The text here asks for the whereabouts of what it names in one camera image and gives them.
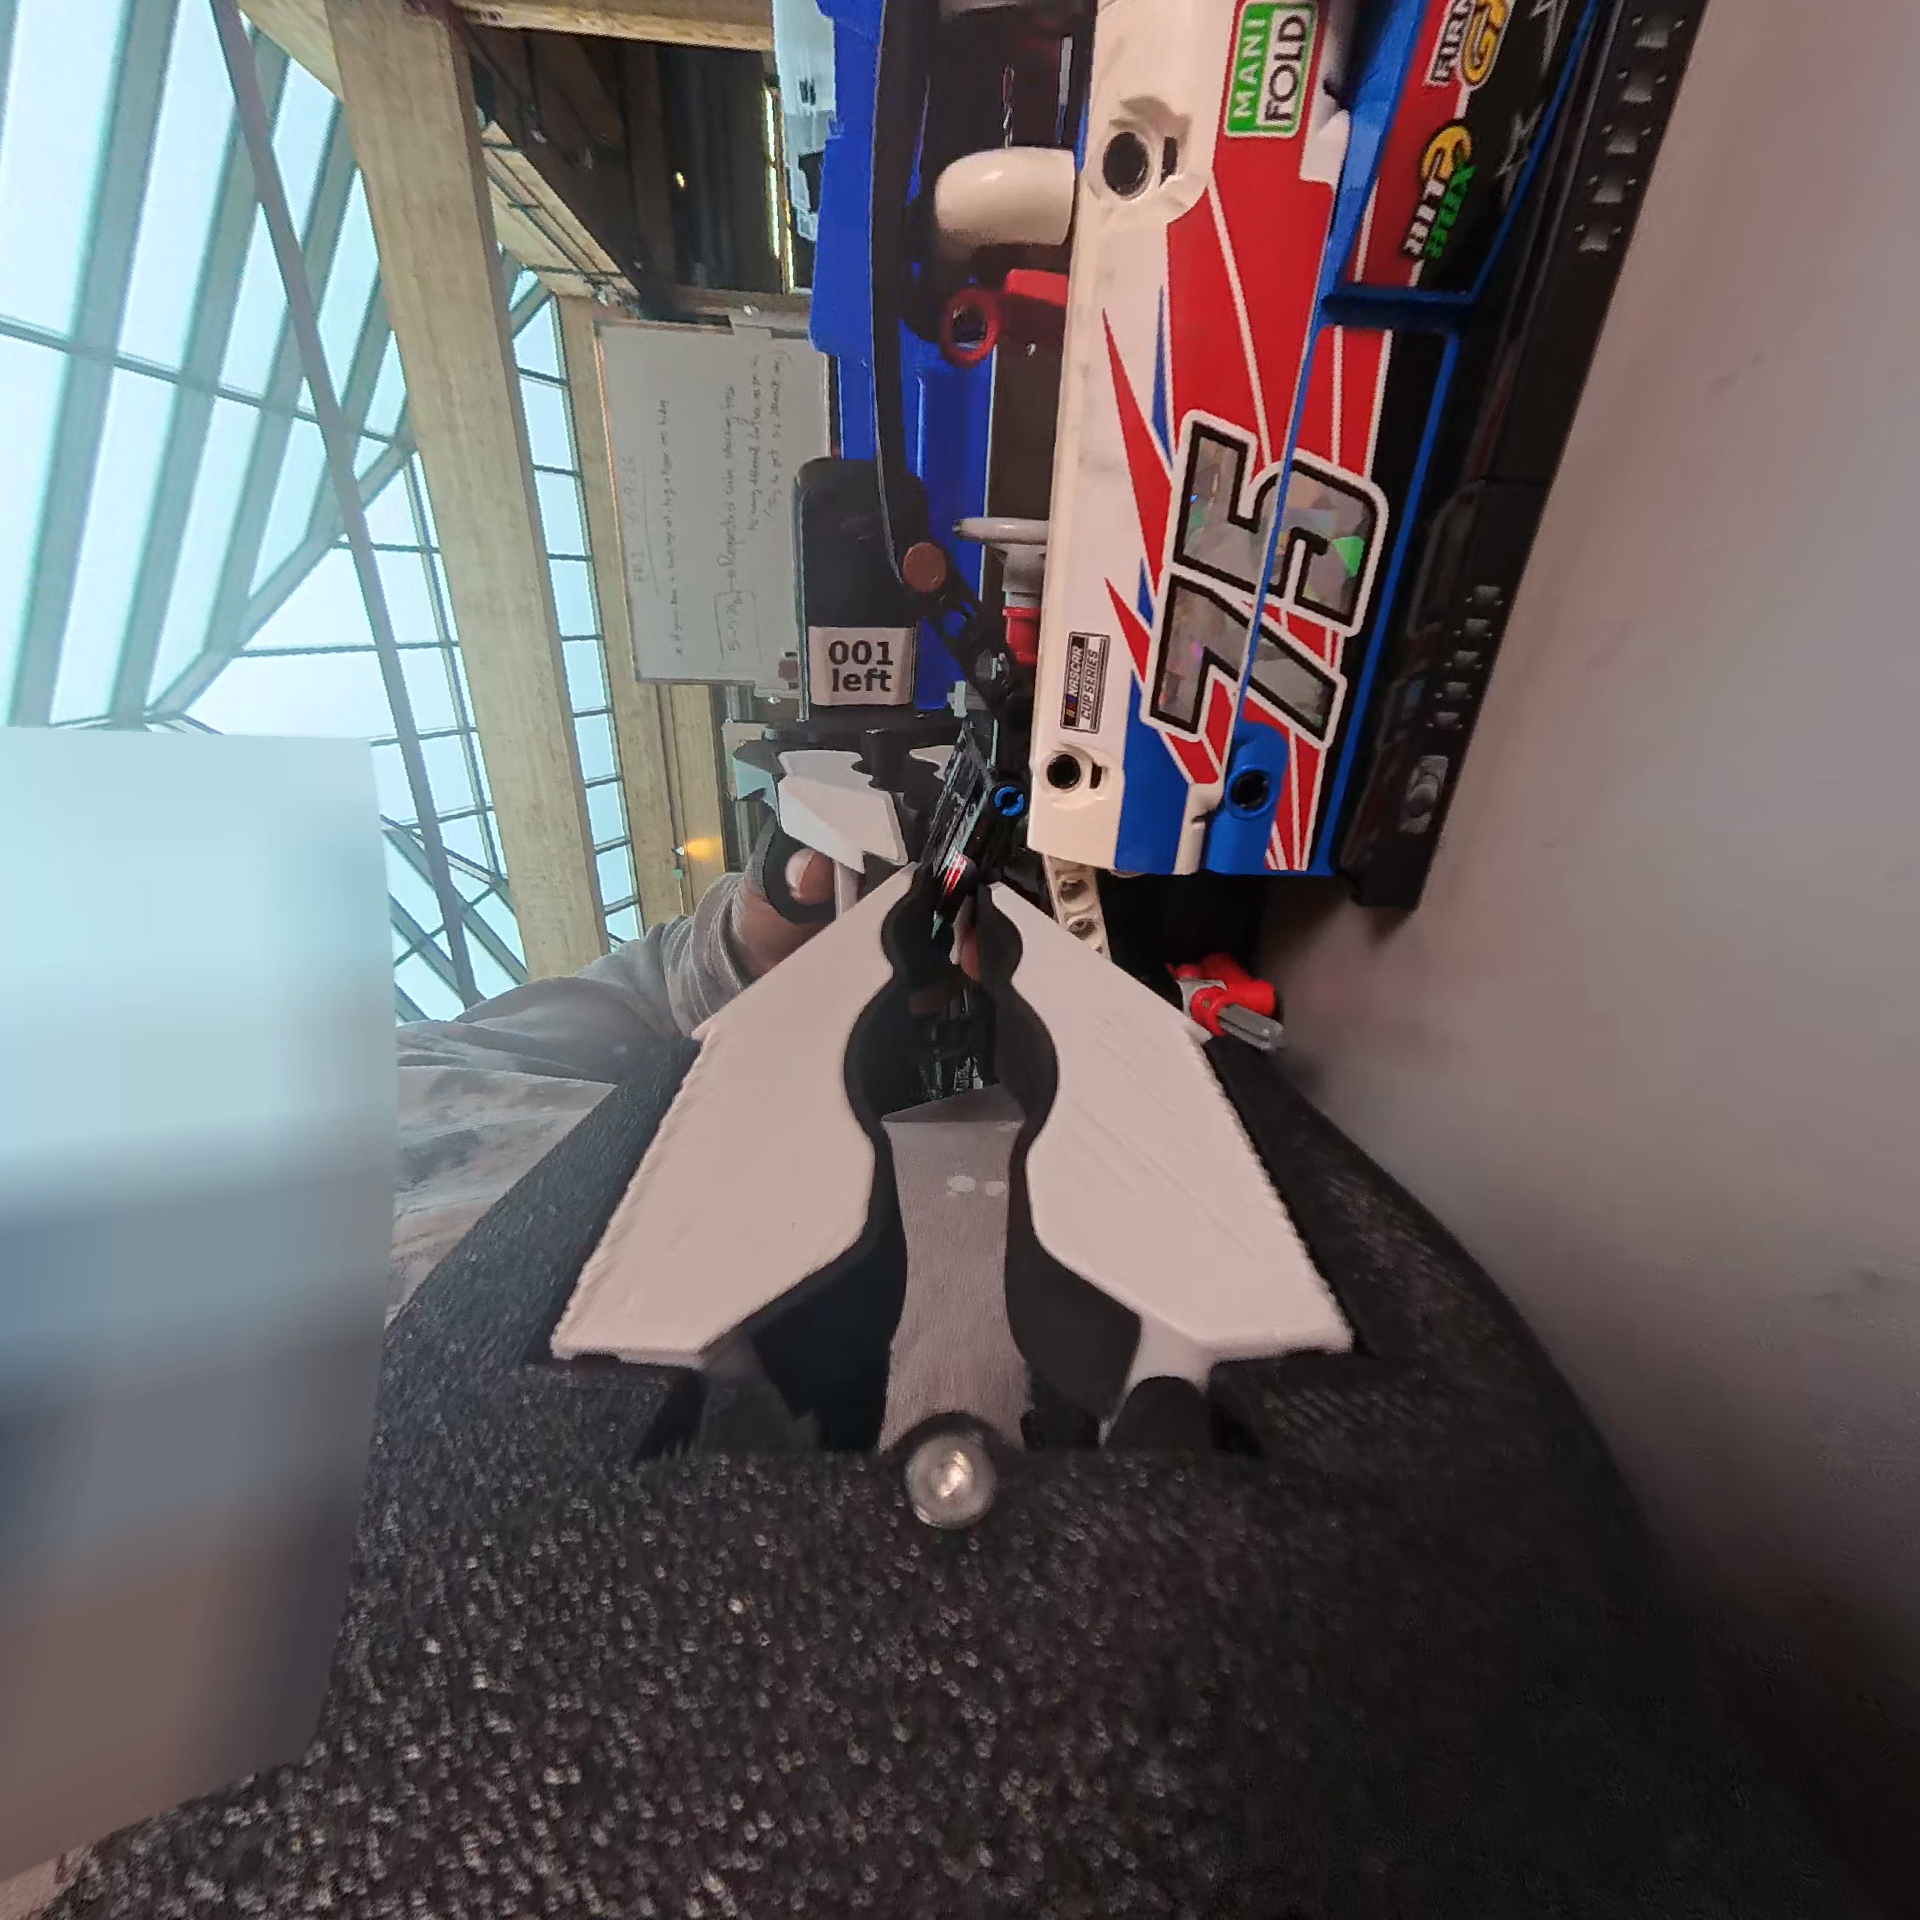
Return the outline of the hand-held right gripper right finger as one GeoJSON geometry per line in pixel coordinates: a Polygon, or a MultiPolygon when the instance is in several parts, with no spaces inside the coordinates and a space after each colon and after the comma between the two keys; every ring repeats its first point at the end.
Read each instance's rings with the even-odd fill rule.
{"type": "Polygon", "coordinates": [[[1025,1114],[1006,1247],[1015,1345],[1055,1391],[1207,1386],[1353,1330],[1172,1003],[994,884],[978,961],[1025,1114]]]}

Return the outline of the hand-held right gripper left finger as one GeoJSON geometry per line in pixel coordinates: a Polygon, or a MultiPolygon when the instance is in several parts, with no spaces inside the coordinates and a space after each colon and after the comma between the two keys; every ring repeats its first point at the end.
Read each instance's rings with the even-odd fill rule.
{"type": "Polygon", "coordinates": [[[560,1360],[699,1367],[855,1249],[876,1146],[849,1093],[895,984],[866,897],[699,1027],[699,1052],[552,1335],[560,1360]]]}

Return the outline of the brick-built toy race car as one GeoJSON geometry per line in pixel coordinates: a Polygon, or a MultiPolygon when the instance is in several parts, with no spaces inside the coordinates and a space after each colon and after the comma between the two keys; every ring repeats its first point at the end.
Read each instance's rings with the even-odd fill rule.
{"type": "Polygon", "coordinates": [[[1420,904],[1703,10],[819,4],[946,914],[1012,880],[1180,999],[1244,913],[1121,890],[1420,904]]]}

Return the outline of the person's left forearm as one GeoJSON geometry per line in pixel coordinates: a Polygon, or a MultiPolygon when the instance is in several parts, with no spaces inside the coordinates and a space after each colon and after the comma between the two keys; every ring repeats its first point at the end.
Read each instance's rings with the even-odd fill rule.
{"type": "Polygon", "coordinates": [[[454,1023],[408,1024],[403,1112],[588,1108],[751,988],[736,933],[747,897],[747,882],[728,876],[692,914],[574,976],[526,984],[454,1023]]]}

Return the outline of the person's left hand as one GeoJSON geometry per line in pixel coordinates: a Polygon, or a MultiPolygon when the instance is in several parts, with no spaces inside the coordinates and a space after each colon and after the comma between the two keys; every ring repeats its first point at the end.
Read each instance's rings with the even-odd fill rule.
{"type": "Polygon", "coordinates": [[[731,943],[745,978],[761,978],[782,961],[802,949],[835,914],[835,863],[815,848],[793,848],[782,866],[782,901],[795,906],[801,917],[782,913],[780,901],[768,899],[764,880],[745,879],[734,904],[731,943]]]}

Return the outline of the whiteboard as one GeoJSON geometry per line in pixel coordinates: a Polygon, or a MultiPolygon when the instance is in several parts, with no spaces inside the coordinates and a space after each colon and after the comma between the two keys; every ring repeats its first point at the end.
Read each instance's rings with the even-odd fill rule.
{"type": "Polygon", "coordinates": [[[599,321],[640,681],[801,683],[793,499],[830,449],[828,363],[766,327],[599,321]]]}

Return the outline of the red connector with grey axle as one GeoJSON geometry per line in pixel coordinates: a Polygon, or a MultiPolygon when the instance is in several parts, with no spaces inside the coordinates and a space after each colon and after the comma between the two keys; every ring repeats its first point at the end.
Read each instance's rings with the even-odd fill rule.
{"type": "Polygon", "coordinates": [[[1278,988],[1226,952],[1171,964],[1183,1008],[1212,1039],[1239,1040],[1257,1052],[1284,1043],[1278,988]]]}

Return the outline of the person's grey printed hoodie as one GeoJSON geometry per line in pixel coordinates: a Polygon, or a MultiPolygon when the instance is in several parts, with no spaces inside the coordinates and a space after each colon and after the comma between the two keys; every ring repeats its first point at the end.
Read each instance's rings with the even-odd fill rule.
{"type": "Polygon", "coordinates": [[[531,1167],[679,1040],[650,1029],[403,1027],[390,1316],[531,1167]]]}

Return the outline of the glass roof window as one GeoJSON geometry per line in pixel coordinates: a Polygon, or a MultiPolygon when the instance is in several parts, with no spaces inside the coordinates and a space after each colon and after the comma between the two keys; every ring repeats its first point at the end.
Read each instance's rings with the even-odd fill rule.
{"type": "Polygon", "coordinates": [[[383,580],[379,666],[209,4],[2,4],[6,723],[370,746],[403,1023],[523,981],[336,93],[248,28],[383,580]]]}

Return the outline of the wooden roof post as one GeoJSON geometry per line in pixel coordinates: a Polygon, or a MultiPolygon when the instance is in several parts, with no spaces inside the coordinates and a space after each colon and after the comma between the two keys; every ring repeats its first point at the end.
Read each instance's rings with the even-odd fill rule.
{"type": "Polygon", "coordinates": [[[534,976],[570,973],[609,947],[609,925],[502,249],[563,297],[570,346],[593,343],[580,296],[628,285],[479,108],[455,10],[242,12],[345,106],[523,961],[534,976]]]}

